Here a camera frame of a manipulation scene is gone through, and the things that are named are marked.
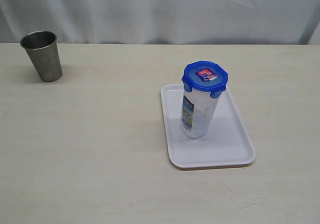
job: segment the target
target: blue plastic lid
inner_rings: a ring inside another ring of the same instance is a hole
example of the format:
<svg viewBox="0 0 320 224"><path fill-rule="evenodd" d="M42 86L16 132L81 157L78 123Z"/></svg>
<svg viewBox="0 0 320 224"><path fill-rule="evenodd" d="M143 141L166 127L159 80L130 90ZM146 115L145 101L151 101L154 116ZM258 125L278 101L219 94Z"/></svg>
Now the blue plastic lid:
<svg viewBox="0 0 320 224"><path fill-rule="evenodd" d="M210 92L210 97L216 99L226 90L228 73L218 64L201 60L185 67L182 81L186 92L190 93L194 88Z"/></svg>

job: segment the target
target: white curtain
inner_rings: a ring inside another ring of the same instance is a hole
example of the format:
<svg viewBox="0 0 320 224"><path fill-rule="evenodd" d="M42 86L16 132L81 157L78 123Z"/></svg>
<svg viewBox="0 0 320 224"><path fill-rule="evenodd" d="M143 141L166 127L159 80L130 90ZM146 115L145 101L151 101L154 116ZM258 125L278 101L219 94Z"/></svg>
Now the white curtain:
<svg viewBox="0 0 320 224"><path fill-rule="evenodd" d="M0 42L320 44L320 0L0 0Z"/></svg>

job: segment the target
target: clear plastic container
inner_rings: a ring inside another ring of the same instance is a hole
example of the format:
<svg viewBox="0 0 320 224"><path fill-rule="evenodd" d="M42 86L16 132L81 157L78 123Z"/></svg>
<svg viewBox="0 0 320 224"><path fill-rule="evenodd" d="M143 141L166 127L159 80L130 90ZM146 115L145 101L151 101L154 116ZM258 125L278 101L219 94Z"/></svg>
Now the clear plastic container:
<svg viewBox="0 0 320 224"><path fill-rule="evenodd" d="M182 81L180 127L189 138L196 139L208 132L219 97L226 90L228 74L213 62L198 61L187 65Z"/></svg>

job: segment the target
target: white tray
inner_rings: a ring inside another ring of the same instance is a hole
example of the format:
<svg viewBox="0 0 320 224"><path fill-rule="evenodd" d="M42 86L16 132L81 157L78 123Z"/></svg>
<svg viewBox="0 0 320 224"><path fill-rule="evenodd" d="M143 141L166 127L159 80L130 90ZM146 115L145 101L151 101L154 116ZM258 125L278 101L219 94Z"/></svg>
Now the white tray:
<svg viewBox="0 0 320 224"><path fill-rule="evenodd" d="M208 133L198 139L188 138L180 129L183 84L161 89L166 143L170 161L181 169L246 166L256 159L256 152L227 89L221 94Z"/></svg>

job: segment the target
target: stainless steel cup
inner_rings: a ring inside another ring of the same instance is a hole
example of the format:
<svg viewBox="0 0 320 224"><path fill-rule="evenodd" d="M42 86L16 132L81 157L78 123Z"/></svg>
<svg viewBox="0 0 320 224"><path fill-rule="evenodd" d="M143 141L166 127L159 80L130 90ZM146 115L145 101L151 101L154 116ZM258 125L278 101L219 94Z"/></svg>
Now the stainless steel cup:
<svg viewBox="0 0 320 224"><path fill-rule="evenodd" d="M35 31L24 36L20 45L31 59L41 80L54 82L62 76L57 48L57 36L46 30Z"/></svg>

